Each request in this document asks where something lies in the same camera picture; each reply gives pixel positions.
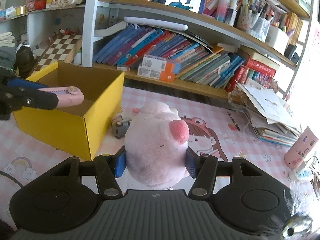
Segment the purple book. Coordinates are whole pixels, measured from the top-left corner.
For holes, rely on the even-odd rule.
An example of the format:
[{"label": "purple book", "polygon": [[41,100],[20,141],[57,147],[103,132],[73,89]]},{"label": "purple book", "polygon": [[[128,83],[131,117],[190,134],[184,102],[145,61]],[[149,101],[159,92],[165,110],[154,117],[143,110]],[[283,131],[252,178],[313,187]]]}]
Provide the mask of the purple book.
[{"label": "purple book", "polygon": [[108,65],[114,66],[123,56],[127,54],[127,52],[131,49],[131,46],[139,39],[141,39],[146,33],[152,31],[151,27],[146,28],[144,31],[140,32],[137,36],[135,36],[130,42],[125,44],[116,55],[114,55],[109,61]]}]

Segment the stuffed animal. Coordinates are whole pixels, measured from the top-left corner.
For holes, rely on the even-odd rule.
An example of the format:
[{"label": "stuffed animal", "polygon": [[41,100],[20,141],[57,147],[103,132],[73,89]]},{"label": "stuffed animal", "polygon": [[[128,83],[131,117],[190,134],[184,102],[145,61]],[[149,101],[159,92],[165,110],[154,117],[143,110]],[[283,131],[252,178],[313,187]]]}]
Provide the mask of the stuffed animal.
[{"label": "stuffed animal", "polygon": [[175,108],[152,102],[134,108],[124,137],[126,164],[131,176],[154,189],[165,189],[188,176],[185,166],[189,128]]}]

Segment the open box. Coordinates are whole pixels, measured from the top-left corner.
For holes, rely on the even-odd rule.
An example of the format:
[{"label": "open box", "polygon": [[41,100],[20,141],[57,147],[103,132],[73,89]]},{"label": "open box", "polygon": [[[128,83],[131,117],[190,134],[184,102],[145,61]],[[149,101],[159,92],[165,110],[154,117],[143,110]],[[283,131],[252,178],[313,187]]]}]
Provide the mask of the open box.
[{"label": "open box", "polygon": [[13,113],[19,129],[69,154],[92,160],[113,116],[120,111],[124,72],[59,61],[27,79],[49,87],[76,86],[84,101],[53,111],[23,107]]}]

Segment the pink plush ear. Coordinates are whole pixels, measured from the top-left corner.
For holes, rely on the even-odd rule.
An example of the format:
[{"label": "pink plush ear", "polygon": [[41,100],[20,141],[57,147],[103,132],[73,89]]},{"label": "pink plush ear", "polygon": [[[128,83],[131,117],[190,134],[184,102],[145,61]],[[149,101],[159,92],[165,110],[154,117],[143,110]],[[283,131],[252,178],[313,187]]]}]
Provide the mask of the pink plush ear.
[{"label": "pink plush ear", "polygon": [[139,114],[140,113],[140,109],[135,107],[135,108],[132,109],[132,113],[133,113],[133,115]]},{"label": "pink plush ear", "polygon": [[189,139],[189,127],[183,120],[173,120],[169,122],[170,132],[173,138],[180,144],[184,144]]}]

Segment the pink cup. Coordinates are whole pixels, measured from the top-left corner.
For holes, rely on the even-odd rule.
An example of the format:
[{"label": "pink cup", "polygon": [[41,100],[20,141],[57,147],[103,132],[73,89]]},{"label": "pink cup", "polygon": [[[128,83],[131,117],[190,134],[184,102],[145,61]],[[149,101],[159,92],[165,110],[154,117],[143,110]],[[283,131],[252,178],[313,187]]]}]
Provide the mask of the pink cup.
[{"label": "pink cup", "polygon": [[289,151],[284,155],[284,161],[290,169],[298,168],[303,162],[305,156],[313,149],[318,142],[318,138],[307,127],[300,135],[299,139],[292,145]]}]

